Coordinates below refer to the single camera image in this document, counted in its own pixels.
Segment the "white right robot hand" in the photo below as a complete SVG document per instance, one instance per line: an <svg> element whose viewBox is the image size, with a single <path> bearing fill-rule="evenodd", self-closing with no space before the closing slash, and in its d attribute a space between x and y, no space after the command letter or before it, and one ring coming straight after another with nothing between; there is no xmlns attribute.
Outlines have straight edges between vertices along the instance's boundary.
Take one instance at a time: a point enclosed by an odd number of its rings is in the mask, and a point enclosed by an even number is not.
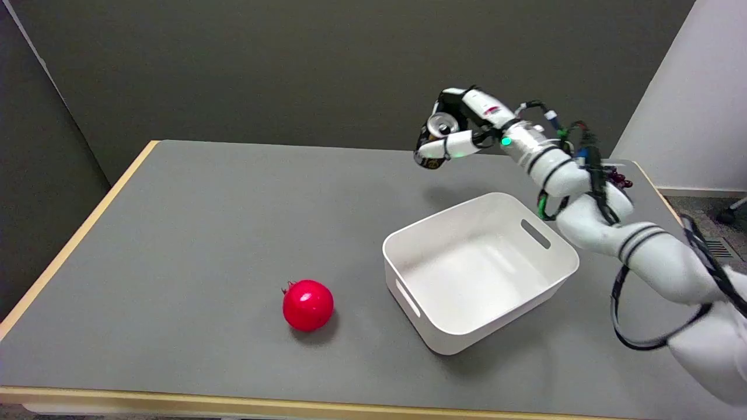
<svg viewBox="0 0 747 420"><path fill-rule="evenodd" d="M449 160L494 146L520 121L501 101L475 86L446 88L421 128L414 161L423 168L438 169Z"/></svg>

